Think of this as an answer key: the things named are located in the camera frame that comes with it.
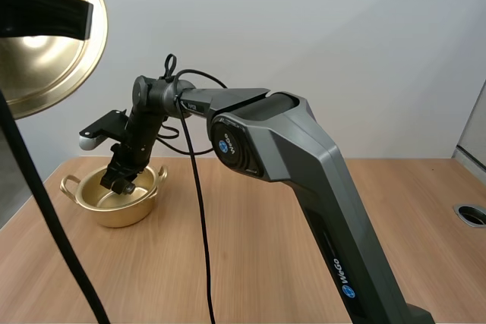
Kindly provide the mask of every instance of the gold pot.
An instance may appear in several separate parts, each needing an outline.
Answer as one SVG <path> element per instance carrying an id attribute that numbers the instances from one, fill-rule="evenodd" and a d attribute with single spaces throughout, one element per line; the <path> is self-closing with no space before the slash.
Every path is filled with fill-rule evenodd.
<path id="1" fill-rule="evenodd" d="M 153 209 L 159 184 L 167 178 L 167 168 L 162 166 L 159 173 L 147 166 L 135 178 L 135 190 L 131 194 L 118 195 L 99 184 L 106 167 L 98 168 L 80 180 L 68 175 L 61 180 L 61 191 L 76 204 L 91 211 L 98 224 L 110 228 L 126 227 L 145 218 Z M 71 192 L 66 183 L 77 184 Z"/>

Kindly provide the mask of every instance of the end effector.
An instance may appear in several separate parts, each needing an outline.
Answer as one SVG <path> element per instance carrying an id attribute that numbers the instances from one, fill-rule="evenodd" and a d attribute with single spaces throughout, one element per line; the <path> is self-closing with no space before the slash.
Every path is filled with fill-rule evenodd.
<path id="1" fill-rule="evenodd" d="M 183 80 L 177 86 L 179 91 L 191 88 L 194 86 Z M 80 147 L 85 150 L 95 149 L 107 138 L 118 142 L 111 148 L 113 157 L 102 186 L 116 193 L 133 192 L 132 181 L 148 165 L 161 124 L 177 112 L 175 94 L 167 80 L 139 76 L 134 82 L 129 116 L 126 110 L 112 110 L 80 132 Z"/>

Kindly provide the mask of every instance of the white wall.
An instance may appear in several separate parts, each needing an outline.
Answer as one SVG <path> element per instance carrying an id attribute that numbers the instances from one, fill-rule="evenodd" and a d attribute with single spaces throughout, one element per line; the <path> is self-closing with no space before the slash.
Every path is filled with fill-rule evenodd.
<path id="1" fill-rule="evenodd" d="M 43 177 L 83 153 L 79 130 L 130 108 L 135 77 L 160 75 L 169 52 L 231 87 L 308 97 L 345 157 L 450 157 L 486 77 L 486 0 L 105 1 L 109 40 L 93 76 L 19 121 Z M 191 128 L 208 147 L 202 120 Z"/>

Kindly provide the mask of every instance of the blue logo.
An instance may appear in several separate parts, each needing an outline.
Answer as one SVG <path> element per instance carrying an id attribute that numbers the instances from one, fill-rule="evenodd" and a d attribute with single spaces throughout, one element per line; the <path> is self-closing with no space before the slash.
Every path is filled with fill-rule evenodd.
<path id="1" fill-rule="evenodd" d="M 219 149 L 221 149 L 223 151 L 223 153 L 228 152 L 228 145 L 226 144 L 226 142 L 224 140 L 221 140 L 219 142 Z"/>
<path id="2" fill-rule="evenodd" d="M 350 288 L 348 285 L 342 286 L 342 292 L 344 292 L 344 295 L 350 297 L 351 299 L 356 297 L 355 291 L 352 288 Z"/>

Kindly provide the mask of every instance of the wego logo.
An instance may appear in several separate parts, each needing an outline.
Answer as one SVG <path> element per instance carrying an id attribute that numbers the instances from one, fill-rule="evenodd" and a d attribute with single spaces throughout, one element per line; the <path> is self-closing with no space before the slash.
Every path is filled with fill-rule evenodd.
<path id="1" fill-rule="evenodd" d="M 225 140 L 228 143 L 229 150 L 231 151 L 231 154 L 234 155 L 235 154 L 235 149 L 233 148 L 233 145 L 231 143 L 231 140 L 229 139 L 228 134 L 226 134 L 226 133 L 225 133 Z"/>
<path id="2" fill-rule="evenodd" d="M 339 278 L 341 279 L 341 282 L 343 284 L 347 284 L 348 280 L 346 279 L 346 275 L 344 274 L 344 271 L 342 270 L 341 264 L 339 263 L 338 259 L 334 259 L 334 267 L 337 269 L 337 274 Z"/>

